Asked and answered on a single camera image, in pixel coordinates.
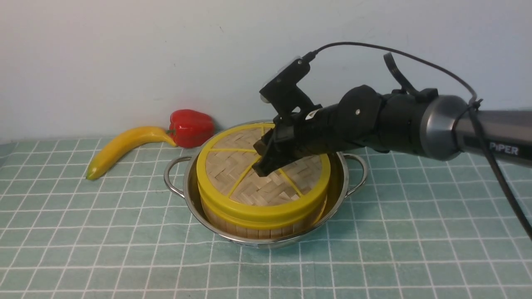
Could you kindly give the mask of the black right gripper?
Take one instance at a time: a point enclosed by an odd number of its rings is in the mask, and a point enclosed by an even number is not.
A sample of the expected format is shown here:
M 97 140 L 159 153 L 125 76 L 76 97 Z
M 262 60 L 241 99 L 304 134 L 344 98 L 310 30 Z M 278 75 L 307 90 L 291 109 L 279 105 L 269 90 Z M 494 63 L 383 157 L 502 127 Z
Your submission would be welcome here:
M 255 144 L 252 169 L 265 177 L 304 157 L 369 147 L 384 152 L 380 140 L 383 104 L 334 104 L 309 113 L 293 112 L 294 125 L 274 123 Z

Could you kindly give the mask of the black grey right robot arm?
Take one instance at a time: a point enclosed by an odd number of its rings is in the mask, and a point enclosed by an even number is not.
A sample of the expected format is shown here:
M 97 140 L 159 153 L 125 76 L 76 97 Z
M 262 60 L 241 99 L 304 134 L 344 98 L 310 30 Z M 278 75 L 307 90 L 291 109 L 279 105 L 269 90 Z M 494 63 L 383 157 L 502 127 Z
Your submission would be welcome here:
M 290 115 L 290 124 L 274 120 L 274 128 L 254 144 L 260 159 L 253 165 L 261 177 L 299 159 L 321 154 L 370 148 L 437 161 L 460 153 L 482 155 L 482 147 L 496 159 L 531 167 L 531 112 L 481 110 L 480 141 L 469 106 L 458 96 L 416 100 L 407 93 L 381 95 L 362 85 L 348 91 L 338 104 Z

